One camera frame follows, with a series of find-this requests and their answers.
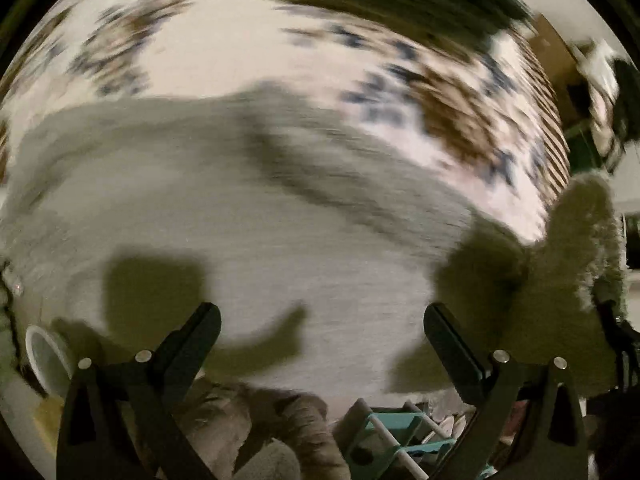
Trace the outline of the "person's grey trouser legs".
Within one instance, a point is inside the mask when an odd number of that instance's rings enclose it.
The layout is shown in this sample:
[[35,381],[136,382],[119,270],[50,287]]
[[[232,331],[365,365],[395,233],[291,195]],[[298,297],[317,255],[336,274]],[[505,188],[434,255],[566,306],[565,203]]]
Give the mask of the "person's grey trouser legs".
[[201,377],[174,409],[180,430],[218,479],[349,479],[313,393],[216,384]]

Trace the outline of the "white cup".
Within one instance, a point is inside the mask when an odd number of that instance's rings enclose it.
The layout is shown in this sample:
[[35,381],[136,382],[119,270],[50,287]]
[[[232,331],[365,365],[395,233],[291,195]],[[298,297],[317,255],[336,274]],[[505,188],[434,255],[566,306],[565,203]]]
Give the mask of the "white cup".
[[77,360],[65,339],[38,325],[26,328],[25,349],[29,366],[48,396],[64,399],[70,388]]

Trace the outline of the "teal white drying rack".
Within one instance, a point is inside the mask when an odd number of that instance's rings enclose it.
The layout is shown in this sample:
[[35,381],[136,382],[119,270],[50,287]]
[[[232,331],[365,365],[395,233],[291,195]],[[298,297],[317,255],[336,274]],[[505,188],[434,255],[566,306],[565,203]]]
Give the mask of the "teal white drying rack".
[[410,401],[372,408],[359,399],[332,434],[354,479],[431,479],[466,426],[465,414],[436,422]]

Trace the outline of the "floral bed blanket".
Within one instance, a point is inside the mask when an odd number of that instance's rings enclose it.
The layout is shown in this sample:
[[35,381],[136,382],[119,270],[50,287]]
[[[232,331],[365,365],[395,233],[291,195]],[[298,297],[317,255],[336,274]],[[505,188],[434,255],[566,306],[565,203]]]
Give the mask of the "floral bed blanket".
[[47,115],[99,99],[210,98],[273,80],[336,110],[523,240],[568,180],[549,81],[515,30],[453,55],[273,0],[58,0],[1,81],[1,163]]

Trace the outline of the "grey fleece pants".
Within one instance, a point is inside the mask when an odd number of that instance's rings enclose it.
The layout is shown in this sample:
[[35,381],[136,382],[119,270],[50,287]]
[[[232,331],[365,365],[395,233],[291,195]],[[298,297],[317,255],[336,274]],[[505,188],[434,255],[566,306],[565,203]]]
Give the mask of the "grey fleece pants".
[[485,349],[615,382],[593,284],[623,295],[608,182],[575,179],[524,240],[429,171],[274,84],[68,108],[29,131],[1,211],[16,313],[115,361],[218,304],[218,377],[322,396],[448,378],[421,328],[440,301]]

